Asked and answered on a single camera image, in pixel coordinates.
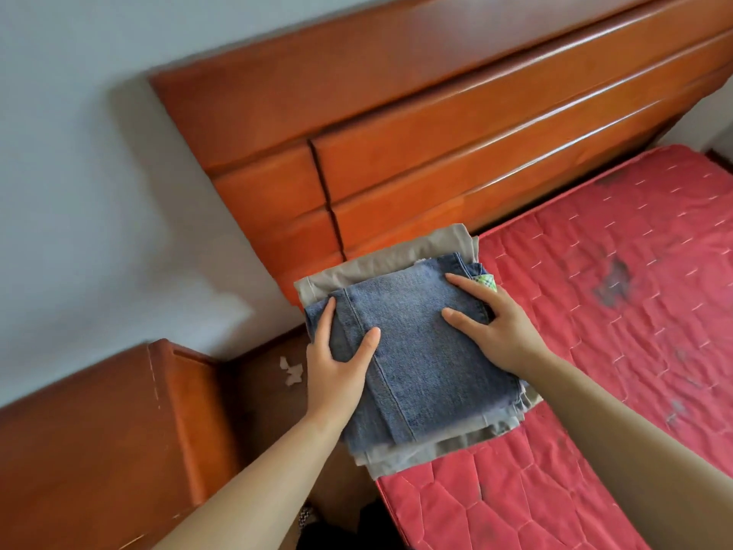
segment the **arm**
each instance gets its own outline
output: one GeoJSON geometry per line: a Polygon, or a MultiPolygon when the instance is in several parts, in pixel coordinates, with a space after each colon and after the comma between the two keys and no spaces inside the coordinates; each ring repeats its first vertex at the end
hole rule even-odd
{"type": "Polygon", "coordinates": [[[554,355],[507,292],[453,275],[448,280],[488,303],[497,318],[482,325],[444,309],[445,320],[545,398],[648,545],[730,547],[732,479],[554,355]]]}
{"type": "Polygon", "coordinates": [[[335,300],[308,346],[308,410],[298,424],[164,538],[155,550],[276,550],[362,396],[380,332],[348,363],[331,356],[335,300]]]}

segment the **wooden furniture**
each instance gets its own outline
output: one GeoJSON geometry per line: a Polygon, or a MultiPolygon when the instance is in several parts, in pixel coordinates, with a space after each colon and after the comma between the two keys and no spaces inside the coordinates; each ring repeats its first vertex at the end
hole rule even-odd
{"type": "Polygon", "coordinates": [[[733,73],[733,0],[397,0],[151,76],[282,290],[481,230],[733,73]]]}
{"type": "Polygon", "coordinates": [[[140,345],[0,409],[0,548],[151,548],[240,463],[214,362],[140,345]]]}

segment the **hand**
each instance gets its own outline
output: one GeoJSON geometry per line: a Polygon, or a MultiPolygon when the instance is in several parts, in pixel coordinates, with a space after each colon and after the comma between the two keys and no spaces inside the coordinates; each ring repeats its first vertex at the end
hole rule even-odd
{"type": "Polygon", "coordinates": [[[453,309],[443,309],[443,318],[470,337],[489,361],[500,369],[526,379],[537,361],[552,356],[524,309],[501,286],[498,291],[469,278],[446,274],[446,279],[488,304],[496,314],[489,325],[481,324],[453,309]]]}
{"type": "Polygon", "coordinates": [[[356,405],[362,397],[367,368],[379,345],[381,332],[379,328],[369,330],[349,362],[335,361],[328,346],[335,310],[336,299],[331,298],[318,321],[315,340],[308,344],[306,351],[308,360],[306,416],[335,424],[340,432],[354,414],[356,405]]]}

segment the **left hand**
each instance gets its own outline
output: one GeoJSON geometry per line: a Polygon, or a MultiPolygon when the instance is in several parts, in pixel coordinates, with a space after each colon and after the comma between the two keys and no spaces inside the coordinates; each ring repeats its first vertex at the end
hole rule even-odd
{"type": "Polygon", "coordinates": [[[316,420],[334,423],[339,431],[349,421],[362,397],[367,368],[377,350],[381,332],[369,330],[352,360],[335,361],[328,342],[334,320],[336,299],[329,299],[318,321],[315,340],[308,344],[308,411],[316,420]]]}

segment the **stack of folded clothes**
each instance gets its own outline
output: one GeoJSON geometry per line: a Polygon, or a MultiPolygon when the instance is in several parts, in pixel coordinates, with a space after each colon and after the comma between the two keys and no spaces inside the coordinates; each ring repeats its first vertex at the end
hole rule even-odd
{"type": "Polygon", "coordinates": [[[450,272],[492,284],[463,224],[329,268],[295,284],[311,338],[336,298],[331,351],[349,361],[366,332],[382,331],[356,412],[342,434],[376,479],[519,426],[536,392],[490,363],[443,320],[444,307],[489,323],[489,306],[449,284],[450,272]]]}

